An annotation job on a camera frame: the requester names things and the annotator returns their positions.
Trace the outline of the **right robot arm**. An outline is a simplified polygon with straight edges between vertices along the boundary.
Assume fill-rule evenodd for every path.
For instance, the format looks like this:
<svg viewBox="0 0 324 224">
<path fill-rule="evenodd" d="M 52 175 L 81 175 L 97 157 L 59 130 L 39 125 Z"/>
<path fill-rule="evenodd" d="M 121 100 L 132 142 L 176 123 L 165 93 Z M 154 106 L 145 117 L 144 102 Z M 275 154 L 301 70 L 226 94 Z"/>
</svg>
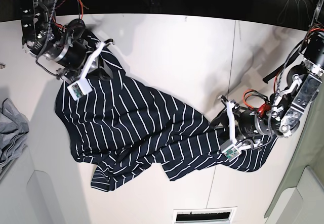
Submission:
<svg viewBox="0 0 324 224">
<path fill-rule="evenodd" d="M 81 78 L 90 55 L 99 46 L 99 41 L 90 41 L 92 29 L 84 20 L 85 6 L 76 0 L 78 17 L 62 25 L 56 20 L 58 0 L 20 0 L 22 45 L 37 61 L 45 57 L 60 65 L 51 75 L 68 84 Z"/>
</svg>

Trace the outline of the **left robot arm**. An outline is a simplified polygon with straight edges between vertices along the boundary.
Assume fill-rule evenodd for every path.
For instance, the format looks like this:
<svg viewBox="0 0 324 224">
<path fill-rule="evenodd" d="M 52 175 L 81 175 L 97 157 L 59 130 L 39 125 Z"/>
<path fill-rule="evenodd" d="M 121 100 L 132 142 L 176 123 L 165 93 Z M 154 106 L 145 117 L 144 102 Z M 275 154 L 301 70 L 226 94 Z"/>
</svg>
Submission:
<svg viewBox="0 0 324 224">
<path fill-rule="evenodd" d="M 224 109 L 213 119 L 225 130 L 220 150 L 229 160 L 245 150 L 260 150 L 270 141 L 296 131 L 307 106 L 315 100 L 323 77 L 323 0 L 318 0 L 305 37 L 285 62 L 263 78 L 274 79 L 273 94 L 248 89 L 243 105 L 221 96 Z"/>
</svg>

